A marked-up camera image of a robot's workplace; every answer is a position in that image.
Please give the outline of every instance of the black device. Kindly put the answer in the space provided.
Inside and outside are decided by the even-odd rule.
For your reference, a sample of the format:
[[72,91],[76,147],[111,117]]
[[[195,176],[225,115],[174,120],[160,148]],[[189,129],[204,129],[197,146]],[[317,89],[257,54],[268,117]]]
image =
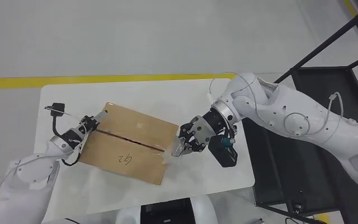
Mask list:
[[195,224],[190,198],[141,206],[141,224]]

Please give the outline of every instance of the yellow floor line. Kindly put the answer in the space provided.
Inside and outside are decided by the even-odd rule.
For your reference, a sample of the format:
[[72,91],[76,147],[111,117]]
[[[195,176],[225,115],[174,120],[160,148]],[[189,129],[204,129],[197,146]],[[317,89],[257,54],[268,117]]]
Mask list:
[[321,220],[321,221],[325,222],[326,224],[330,224],[329,217],[326,213],[317,214],[314,217],[315,217],[315,219]]
[[358,13],[357,13],[356,9],[354,8],[351,0],[343,0],[343,1],[344,1],[345,5],[347,6],[348,10],[349,10],[349,13],[353,17],[355,17]]
[[[35,88],[54,84],[136,82],[161,80],[201,80],[217,77],[217,74],[139,74],[123,76],[63,76],[63,77],[24,77],[0,78],[2,88]],[[233,78],[233,74],[223,74],[218,78]]]

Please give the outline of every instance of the white table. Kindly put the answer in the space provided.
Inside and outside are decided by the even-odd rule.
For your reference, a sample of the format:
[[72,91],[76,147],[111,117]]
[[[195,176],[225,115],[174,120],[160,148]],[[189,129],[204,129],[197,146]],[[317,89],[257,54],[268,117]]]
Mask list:
[[[224,91],[228,82],[215,80],[213,95]],[[53,136],[52,117],[43,108],[54,102],[65,103],[65,111],[80,118],[96,115],[109,101],[182,125],[209,110],[209,83],[210,80],[181,80],[45,86],[41,91],[34,152],[44,152],[46,140]],[[60,133],[78,124],[67,116],[58,118],[57,123]],[[222,168],[205,149],[183,156],[179,165],[169,164],[160,186],[82,163],[73,167],[61,164],[44,221],[250,187],[255,178],[242,124],[237,126],[235,167]]]

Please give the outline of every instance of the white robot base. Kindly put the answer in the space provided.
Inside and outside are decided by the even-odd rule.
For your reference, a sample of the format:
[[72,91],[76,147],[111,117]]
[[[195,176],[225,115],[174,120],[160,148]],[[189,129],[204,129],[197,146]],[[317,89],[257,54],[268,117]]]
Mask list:
[[116,224],[218,224],[207,195],[118,210]]

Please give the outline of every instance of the white cable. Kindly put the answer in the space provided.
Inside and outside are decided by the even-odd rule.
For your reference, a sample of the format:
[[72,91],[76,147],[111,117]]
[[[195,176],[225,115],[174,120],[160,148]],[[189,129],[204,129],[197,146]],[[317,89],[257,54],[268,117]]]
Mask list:
[[[258,116],[258,118],[260,118],[260,119],[262,120],[262,122],[264,122],[265,124],[269,125],[269,123],[267,123],[266,121],[264,121],[264,120],[259,116],[259,114],[258,114],[258,111],[257,111],[257,103],[256,103],[256,97],[255,97],[254,91],[252,90],[251,85],[245,80],[244,77],[242,77],[240,74],[237,74],[237,73],[235,73],[235,72],[224,72],[224,73],[222,73],[222,74],[228,74],[228,73],[235,74],[235,75],[239,76],[242,80],[244,80],[244,82],[247,84],[247,87],[249,87],[249,89],[250,89],[250,91],[251,91],[251,94],[252,94],[252,96],[253,96],[253,101],[254,101],[254,103],[255,103],[255,112],[256,112],[256,115]],[[209,93],[210,93],[210,94],[211,94],[211,90],[210,90],[210,89],[211,89],[211,84],[212,84],[213,80],[216,79],[216,78],[217,78],[217,77],[215,77],[215,78],[213,78],[213,79],[211,80],[211,83],[210,83],[210,86],[209,86]],[[322,125],[322,127],[321,127],[318,131],[316,131],[316,132],[314,132],[314,133],[308,133],[309,130],[310,130],[310,127],[311,127],[310,122],[309,122],[308,118],[307,118],[304,114],[301,114],[301,113],[291,113],[291,114],[299,114],[299,115],[302,115],[302,116],[306,119],[306,121],[307,121],[307,123],[308,123],[308,130],[307,130],[307,132],[306,132],[304,135],[300,135],[300,136],[298,136],[298,137],[297,137],[297,136],[294,136],[294,135],[291,136],[291,135],[289,135],[289,134],[287,134],[287,133],[285,133],[285,132],[283,132],[283,131],[281,131],[281,130],[279,130],[279,129],[273,127],[273,126],[270,126],[270,127],[273,128],[273,129],[275,129],[275,130],[277,130],[278,132],[280,132],[280,133],[282,133],[282,134],[288,136],[288,137],[291,137],[291,138],[299,138],[299,137],[302,137],[302,136],[307,136],[307,135],[311,135],[311,134],[317,134],[318,132],[320,132],[321,130],[323,130],[323,128],[326,126],[326,124],[327,124],[327,122],[328,122],[328,117],[329,117],[329,113],[330,113],[330,111],[331,111],[332,101],[336,98],[335,96],[338,96],[338,99],[339,99],[339,101],[340,101],[340,107],[341,107],[341,115],[340,115],[340,119],[339,119],[339,121],[338,121],[338,123],[339,123],[340,120],[341,120],[342,117],[343,117],[343,101],[342,101],[342,97],[341,97],[340,93],[339,93],[339,92],[335,92],[334,94],[332,94],[332,95],[329,97],[330,101],[329,101],[329,105],[328,105],[327,116],[326,116],[326,119],[325,119],[324,124]],[[286,115],[286,117],[284,118],[284,127],[285,127],[286,130],[287,130],[287,127],[286,127],[285,121],[286,121],[286,118],[287,118],[289,115]]]
[[[28,161],[28,162],[25,162],[25,163],[23,163],[23,164],[17,165],[16,167],[10,169],[10,171],[9,171],[9,172],[5,175],[5,177],[0,181],[0,186],[4,183],[4,181],[6,180],[6,178],[9,176],[9,174],[10,174],[13,170],[18,169],[19,167],[24,166],[24,165],[27,165],[27,164],[29,164],[29,163],[31,163],[31,162],[36,161],[36,160],[40,160],[40,159],[44,159],[44,158],[55,158],[55,157],[61,158],[62,156],[66,156],[67,154],[70,154],[70,153],[74,152],[74,151],[77,150],[79,147],[80,147],[80,150],[82,150],[84,144],[86,143],[89,133],[87,132],[86,126],[84,125],[84,123],[83,123],[80,119],[78,119],[78,118],[76,118],[75,116],[73,116],[73,115],[71,115],[71,114],[68,114],[68,113],[66,113],[66,112],[62,112],[62,111],[55,110],[55,109],[52,109],[52,108],[47,108],[47,107],[45,107],[44,109],[56,111],[56,112],[59,112],[59,113],[62,113],[62,114],[66,114],[66,115],[68,115],[68,116],[70,116],[70,117],[72,117],[72,118],[75,118],[76,120],[79,120],[79,123],[84,127],[84,137],[83,137],[83,141],[81,141],[74,149],[72,149],[71,151],[66,152],[66,153],[64,153],[64,154],[62,154],[62,155],[42,156],[42,157],[40,156],[40,157],[38,157],[38,158],[35,158],[35,159],[30,160],[30,161]],[[69,139],[69,140],[71,140],[71,141],[73,141],[73,142],[79,142],[78,140],[75,140],[75,139]]]

